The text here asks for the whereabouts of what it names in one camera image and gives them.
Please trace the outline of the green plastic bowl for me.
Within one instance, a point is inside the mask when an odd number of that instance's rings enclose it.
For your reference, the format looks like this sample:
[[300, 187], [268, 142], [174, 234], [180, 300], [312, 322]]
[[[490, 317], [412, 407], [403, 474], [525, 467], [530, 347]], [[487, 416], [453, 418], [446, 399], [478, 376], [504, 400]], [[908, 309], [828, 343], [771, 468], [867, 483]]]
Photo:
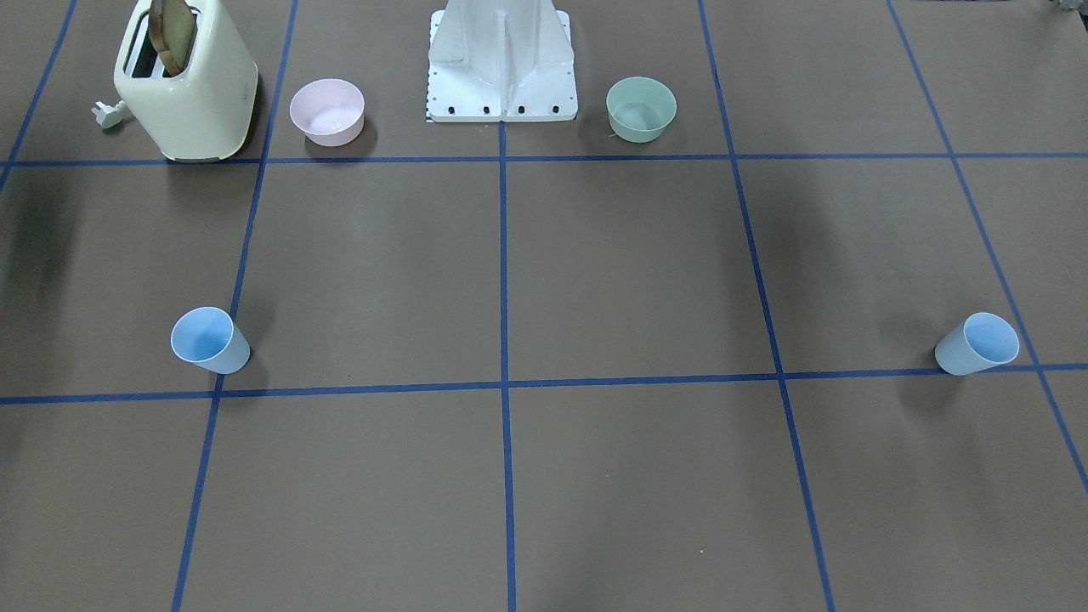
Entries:
[[647, 144], [662, 136], [677, 114], [677, 100], [667, 85], [646, 76], [615, 82], [606, 94], [609, 126], [615, 136]]

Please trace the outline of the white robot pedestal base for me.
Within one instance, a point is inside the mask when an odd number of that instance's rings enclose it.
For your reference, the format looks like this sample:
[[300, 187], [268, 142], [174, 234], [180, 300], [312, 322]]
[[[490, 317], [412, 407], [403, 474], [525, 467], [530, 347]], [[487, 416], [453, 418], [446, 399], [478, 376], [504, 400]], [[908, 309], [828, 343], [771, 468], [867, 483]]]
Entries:
[[450, 1], [428, 19], [428, 121], [578, 117], [571, 20], [552, 1]]

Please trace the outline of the white toaster power plug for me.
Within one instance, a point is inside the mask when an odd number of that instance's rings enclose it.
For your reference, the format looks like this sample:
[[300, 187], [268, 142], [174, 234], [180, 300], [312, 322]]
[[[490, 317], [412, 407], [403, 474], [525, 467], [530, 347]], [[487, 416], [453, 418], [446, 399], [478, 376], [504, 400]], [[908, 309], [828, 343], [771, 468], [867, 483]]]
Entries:
[[98, 101], [92, 106], [92, 117], [99, 128], [115, 128], [128, 117], [128, 105], [124, 100], [116, 105]]

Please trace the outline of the cream two-slot toaster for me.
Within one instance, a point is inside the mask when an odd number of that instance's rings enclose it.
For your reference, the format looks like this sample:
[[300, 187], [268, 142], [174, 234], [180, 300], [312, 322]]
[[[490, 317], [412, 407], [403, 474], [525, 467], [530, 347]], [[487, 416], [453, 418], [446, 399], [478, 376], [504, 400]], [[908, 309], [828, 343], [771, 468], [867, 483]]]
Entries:
[[114, 62], [121, 100], [172, 162], [220, 162], [242, 150], [255, 113], [259, 69], [221, 1], [190, 1], [187, 66], [168, 75], [150, 37], [150, 1], [133, 8]]

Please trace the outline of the pink plastic bowl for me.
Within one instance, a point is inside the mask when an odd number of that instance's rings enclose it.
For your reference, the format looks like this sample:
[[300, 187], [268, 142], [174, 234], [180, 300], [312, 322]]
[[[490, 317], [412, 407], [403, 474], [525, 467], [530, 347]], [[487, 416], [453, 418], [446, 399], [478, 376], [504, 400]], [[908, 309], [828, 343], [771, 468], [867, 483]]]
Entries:
[[364, 94], [353, 82], [338, 78], [308, 82], [289, 102], [295, 127], [323, 147], [338, 147], [357, 139], [364, 128]]

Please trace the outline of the toasted bread slice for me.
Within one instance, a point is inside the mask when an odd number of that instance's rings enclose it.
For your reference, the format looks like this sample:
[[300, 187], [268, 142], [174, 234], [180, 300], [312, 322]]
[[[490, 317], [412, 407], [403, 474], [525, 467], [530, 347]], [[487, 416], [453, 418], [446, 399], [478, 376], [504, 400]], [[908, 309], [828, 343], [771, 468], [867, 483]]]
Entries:
[[166, 77], [177, 77], [188, 65], [196, 37], [196, 15], [186, 1], [151, 1], [148, 36]]

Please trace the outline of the light blue cup robot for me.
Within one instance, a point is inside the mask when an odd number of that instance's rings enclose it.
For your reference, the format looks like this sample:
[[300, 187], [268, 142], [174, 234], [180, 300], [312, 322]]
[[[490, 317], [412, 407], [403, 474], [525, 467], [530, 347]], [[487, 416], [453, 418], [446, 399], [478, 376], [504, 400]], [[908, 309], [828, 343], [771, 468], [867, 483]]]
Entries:
[[1006, 319], [988, 311], [970, 314], [934, 348], [938, 367], [953, 376], [1007, 365], [1019, 352], [1017, 330]]
[[213, 306], [183, 314], [168, 340], [180, 360], [220, 375], [240, 371], [252, 355], [238, 325], [228, 313]]

